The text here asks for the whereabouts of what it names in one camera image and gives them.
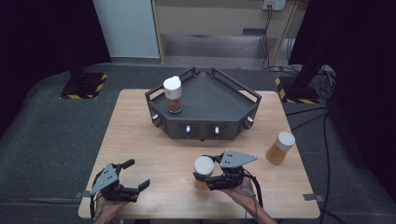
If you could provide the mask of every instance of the human hand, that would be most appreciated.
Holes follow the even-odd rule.
[[[255,217],[258,202],[254,197],[253,187],[248,177],[244,177],[242,184],[238,187],[234,189],[220,189],[220,191],[228,194],[236,203],[243,206]]]
[[[96,209],[93,222],[97,224],[109,223],[127,203],[106,201],[102,194],[98,192],[96,194]]]
[[[228,194],[236,203],[244,207],[259,224],[277,224],[258,205],[249,177],[244,177],[242,184],[234,189],[221,189],[220,191]]]

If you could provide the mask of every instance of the white wall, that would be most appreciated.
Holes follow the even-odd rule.
[[[149,0],[93,0],[111,57],[160,58]]]

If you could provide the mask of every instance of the power outlet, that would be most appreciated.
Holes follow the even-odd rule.
[[[270,7],[274,8],[274,2],[275,0],[264,0],[262,3],[262,10],[269,10]]]
[[[262,3],[262,10],[281,11],[286,5],[286,0],[264,0]]]

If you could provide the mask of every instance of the wooden tabletop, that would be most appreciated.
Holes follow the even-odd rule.
[[[303,194],[313,193],[297,146],[293,146],[281,165],[265,157],[266,150],[282,131],[290,132],[279,97],[273,91],[257,91],[262,101],[254,125],[234,140],[171,139],[156,128],[149,115],[146,90],[123,90],[108,124],[103,144],[93,166],[87,190],[108,163],[135,160],[135,165],[120,172],[120,183],[137,188],[150,179],[137,203],[128,203],[120,218],[244,218],[245,210],[219,191],[199,190],[194,185],[194,161],[201,155],[220,155],[226,149],[256,155],[244,165],[257,176],[264,209],[273,218],[315,218],[316,201],[305,201]],[[213,175],[221,170],[215,164]],[[91,218],[90,199],[84,198],[78,214]]]

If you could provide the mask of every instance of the yellow and black tape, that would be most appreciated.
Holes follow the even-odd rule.
[[[291,104],[319,104],[319,100],[317,99],[289,99],[283,89],[282,83],[280,79],[275,79],[275,83],[277,86],[277,90],[279,91],[280,99],[283,103],[291,103]]]
[[[106,79],[107,79],[107,75],[102,75],[102,78],[101,78],[100,82],[98,83],[98,86],[96,87],[96,91],[91,94],[75,94],[75,93],[61,94],[60,98],[61,99],[72,99],[72,100],[95,99],[99,95],[103,86],[105,85]]]

